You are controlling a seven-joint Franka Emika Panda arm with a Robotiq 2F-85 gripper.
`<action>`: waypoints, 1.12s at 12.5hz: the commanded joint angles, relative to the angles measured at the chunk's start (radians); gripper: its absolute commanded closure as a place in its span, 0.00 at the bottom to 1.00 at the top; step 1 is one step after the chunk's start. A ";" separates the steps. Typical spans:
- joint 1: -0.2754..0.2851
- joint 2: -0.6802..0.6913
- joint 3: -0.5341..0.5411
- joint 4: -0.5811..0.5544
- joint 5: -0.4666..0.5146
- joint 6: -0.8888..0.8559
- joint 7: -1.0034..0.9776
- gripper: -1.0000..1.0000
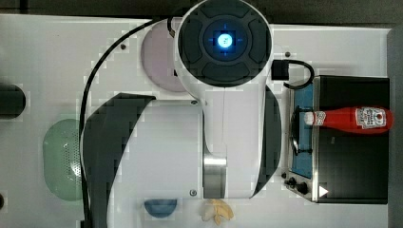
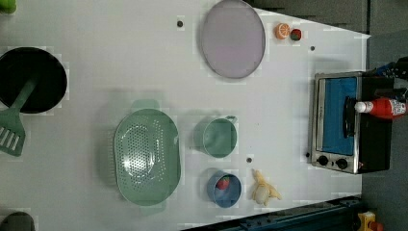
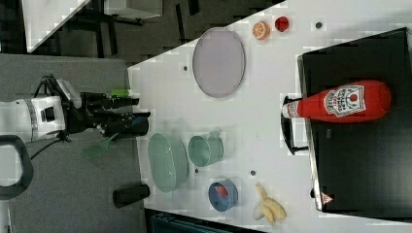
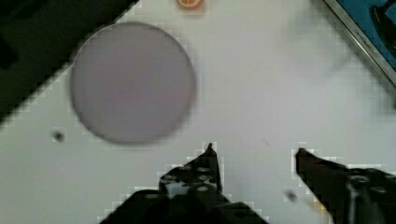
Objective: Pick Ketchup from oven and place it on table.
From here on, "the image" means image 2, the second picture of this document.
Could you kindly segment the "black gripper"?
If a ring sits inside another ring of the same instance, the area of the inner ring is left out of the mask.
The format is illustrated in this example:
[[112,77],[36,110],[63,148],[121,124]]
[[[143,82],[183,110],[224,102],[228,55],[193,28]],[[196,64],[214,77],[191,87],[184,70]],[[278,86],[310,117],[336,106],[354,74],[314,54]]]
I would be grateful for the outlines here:
[[408,57],[403,57],[396,62],[391,62],[378,67],[375,70],[375,74],[385,78],[408,80]]

